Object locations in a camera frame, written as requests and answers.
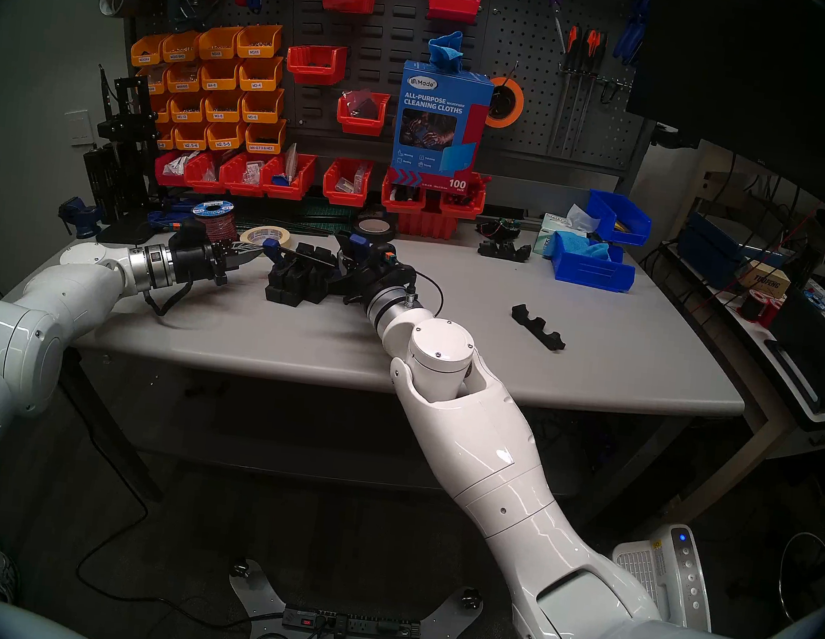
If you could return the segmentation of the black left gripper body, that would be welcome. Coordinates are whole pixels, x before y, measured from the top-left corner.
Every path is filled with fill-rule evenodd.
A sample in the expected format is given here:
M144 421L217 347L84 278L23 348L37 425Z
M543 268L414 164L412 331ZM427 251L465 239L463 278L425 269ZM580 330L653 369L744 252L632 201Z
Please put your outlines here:
M175 282L211 281L217 286L228 283L226 259L230 246L225 242L199 240L175 233L170 238L169 251Z

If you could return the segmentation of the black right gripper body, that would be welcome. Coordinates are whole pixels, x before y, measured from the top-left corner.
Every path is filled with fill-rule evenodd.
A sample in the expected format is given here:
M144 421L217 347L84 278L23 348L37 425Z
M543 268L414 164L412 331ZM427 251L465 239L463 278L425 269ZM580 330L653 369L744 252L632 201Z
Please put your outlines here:
M403 263L353 264L345 274L336 279L335 295L348 305L359 303L368 307L378 294L390 288L415 286L416 271Z

